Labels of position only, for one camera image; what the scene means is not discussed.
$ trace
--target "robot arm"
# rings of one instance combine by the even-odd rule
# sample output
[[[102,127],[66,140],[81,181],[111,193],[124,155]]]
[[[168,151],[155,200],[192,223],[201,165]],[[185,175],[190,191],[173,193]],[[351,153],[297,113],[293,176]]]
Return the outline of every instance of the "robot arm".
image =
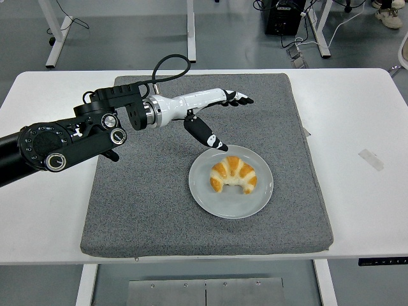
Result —
[[[126,141],[116,109],[126,107],[135,130],[158,128],[172,120],[184,120],[184,127],[202,144],[227,151],[227,146],[196,116],[214,105],[253,103],[233,91],[211,89],[173,99],[160,95],[141,97],[134,83],[98,89],[91,102],[74,108],[75,116],[55,122],[40,122],[0,138],[0,187],[39,170],[58,172],[99,154],[118,161],[112,150]]]

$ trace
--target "table leg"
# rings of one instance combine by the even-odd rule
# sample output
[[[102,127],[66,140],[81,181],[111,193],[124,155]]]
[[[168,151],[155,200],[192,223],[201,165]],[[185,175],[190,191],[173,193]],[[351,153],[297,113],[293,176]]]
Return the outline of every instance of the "table leg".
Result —
[[[91,306],[98,264],[84,264],[75,306]]]
[[[59,54],[61,53],[62,46],[64,45],[66,36],[68,35],[68,31],[71,24],[72,16],[67,16],[62,23],[61,28],[59,27],[57,17],[51,7],[49,0],[38,0],[38,3],[43,10],[44,16],[48,22],[48,25],[51,29],[52,34],[55,37],[55,43],[52,47],[50,56],[48,57],[47,63],[45,67],[47,68],[54,68],[57,64]]]
[[[310,24],[312,25],[314,37],[316,38],[316,42],[318,43],[321,57],[324,59],[327,59],[331,56],[329,48],[326,43],[326,39],[323,36],[323,27],[326,23],[327,16],[329,15],[329,11],[330,11],[330,8],[332,7],[332,4],[333,4],[333,1],[327,0],[320,20],[317,19],[313,8],[310,8],[309,13],[308,13]]]
[[[187,0],[187,57],[191,62],[196,62],[196,29],[193,0]]]
[[[334,292],[332,275],[330,274],[327,259],[313,260],[317,284],[319,285],[320,299],[324,306],[337,306],[336,294]]]

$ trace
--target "white plate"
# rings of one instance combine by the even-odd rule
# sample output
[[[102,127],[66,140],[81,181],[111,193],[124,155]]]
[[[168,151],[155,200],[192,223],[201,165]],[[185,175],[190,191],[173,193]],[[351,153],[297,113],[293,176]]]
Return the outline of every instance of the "white plate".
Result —
[[[210,184],[211,168],[226,156],[238,156],[254,168],[258,183],[252,193],[244,194],[241,186],[224,186],[221,193],[214,191]],[[228,145],[228,152],[209,149],[197,157],[190,169],[189,187],[198,205],[210,214],[241,219],[256,214],[269,202],[273,177],[268,164],[257,153]]]

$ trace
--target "gray felt pad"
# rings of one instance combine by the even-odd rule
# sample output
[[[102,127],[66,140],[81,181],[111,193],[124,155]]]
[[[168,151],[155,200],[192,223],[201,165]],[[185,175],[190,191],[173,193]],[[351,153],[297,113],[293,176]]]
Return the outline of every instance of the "gray felt pad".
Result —
[[[116,85],[149,77],[123,76]],[[172,98],[211,88],[242,92],[253,105],[213,106],[199,113],[226,144],[258,153],[274,179],[271,200],[245,219],[204,211],[189,190],[194,160],[208,148],[173,121],[132,129],[119,110],[127,142],[120,161],[100,156],[82,235],[82,252],[129,258],[166,255],[244,255],[318,252],[333,242],[306,137],[288,76],[183,76],[161,84]]]

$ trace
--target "white tape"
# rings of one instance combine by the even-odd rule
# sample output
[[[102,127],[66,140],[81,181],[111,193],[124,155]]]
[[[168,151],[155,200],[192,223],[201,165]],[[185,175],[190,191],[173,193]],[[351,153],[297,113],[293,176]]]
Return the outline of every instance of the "white tape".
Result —
[[[364,149],[358,155],[360,155],[362,159],[364,159],[368,164],[373,166],[374,169],[376,169],[377,171],[381,171],[382,169],[384,169],[384,163],[369,150]]]

